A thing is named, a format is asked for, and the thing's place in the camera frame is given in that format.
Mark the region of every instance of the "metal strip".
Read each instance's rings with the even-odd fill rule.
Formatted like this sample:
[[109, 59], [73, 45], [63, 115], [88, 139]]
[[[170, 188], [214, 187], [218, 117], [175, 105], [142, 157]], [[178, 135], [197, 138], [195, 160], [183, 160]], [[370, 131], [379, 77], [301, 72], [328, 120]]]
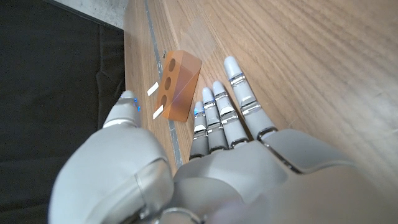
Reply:
[[[154, 26], [152, 24], [152, 19], [150, 18], [150, 14], [149, 14], [148, 0], [145, 0], [145, 10], [146, 10], [147, 19], [148, 19], [150, 36], [152, 38], [152, 43], [154, 45], [155, 59], [156, 59], [156, 64], [157, 64], [157, 72], [159, 73], [159, 78], [162, 79], [162, 76], [163, 76], [162, 62], [160, 61], [159, 50], [157, 48]], [[180, 144], [178, 143], [178, 137], [177, 137], [177, 132], [175, 130], [174, 121], [168, 120], [168, 122], [169, 122], [170, 136], [171, 136], [173, 151], [174, 151], [175, 165], [177, 166], [177, 169], [178, 169], [182, 166]]]

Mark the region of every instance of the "hole in block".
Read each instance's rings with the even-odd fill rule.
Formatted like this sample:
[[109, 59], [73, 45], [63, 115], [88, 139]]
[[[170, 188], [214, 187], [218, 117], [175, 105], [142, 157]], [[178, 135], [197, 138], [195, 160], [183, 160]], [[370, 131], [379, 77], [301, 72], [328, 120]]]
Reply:
[[160, 104], [163, 105], [163, 108], [165, 108], [167, 102], [167, 96], [163, 95], [162, 98], [160, 99]]
[[169, 90], [171, 84], [172, 84], [172, 79], [170, 77], [167, 77], [166, 82], [164, 83], [164, 88], [166, 90]]
[[169, 72], [172, 72], [175, 67], [175, 59], [173, 58], [169, 63]]

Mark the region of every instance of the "robot fingertip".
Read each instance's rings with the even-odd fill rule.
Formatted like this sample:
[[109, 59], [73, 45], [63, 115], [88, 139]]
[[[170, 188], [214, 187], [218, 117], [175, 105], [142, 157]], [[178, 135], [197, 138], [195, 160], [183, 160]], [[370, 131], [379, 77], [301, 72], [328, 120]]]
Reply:
[[213, 83], [213, 92], [215, 95], [225, 92], [225, 88], [220, 81], [215, 81]]
[[204, 87], [202, 90], [202, 96], [203, 96], [203, 102], [207, 103], [209, 101], [214, 100], [213, 92], [211, 92], [211, 89], [208, 87]]
[[122, 95], [120, 96], [121, 98], [135, 98], [136, 96], [134, 95], [134, 93], [130, 90], [126, 90], [122, 93]]
[[235, 75], [239, 75], [242, 73], [242, 70], [239, 67], [236, 59], [232, 56], [228, 56], [224, 60], [224, 69], [229, 80], [232, 79]]

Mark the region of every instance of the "gray floor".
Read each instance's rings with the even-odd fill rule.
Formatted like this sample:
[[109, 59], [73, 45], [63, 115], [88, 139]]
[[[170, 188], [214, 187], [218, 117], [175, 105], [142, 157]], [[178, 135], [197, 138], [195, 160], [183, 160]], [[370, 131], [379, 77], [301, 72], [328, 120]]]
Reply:
[[84, 14], [123, 29], [124, 11], [129, 0], [55, 0]]

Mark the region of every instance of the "robot finger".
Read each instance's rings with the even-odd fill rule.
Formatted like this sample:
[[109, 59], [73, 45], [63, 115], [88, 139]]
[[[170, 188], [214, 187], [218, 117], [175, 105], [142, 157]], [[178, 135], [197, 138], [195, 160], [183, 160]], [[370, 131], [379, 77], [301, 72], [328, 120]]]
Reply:
[[193, 140], [189, 160], [198, 159], [209, 154], [206, 114], [201, 101], [197, 102], [193, 111]]
[[213, 83], [213, 92], [229, 148], [233, 149], [249, 142], [248, 136], [228, 98], [223, 84], [215, 81]]
[[253, 138], [262, 140], [276, 132], [277, 129], [274, 123], [257, 102], [244, 73], [234, 57], [229, 56], [225, 59], [224, 69]]
[[224, 135], [223, 125], [221, 124], [213, 93], [209, 88], [205, 87], [202, 90], [202, 95], [206, 113], [209, 152], [228, 150], [228, 143]]

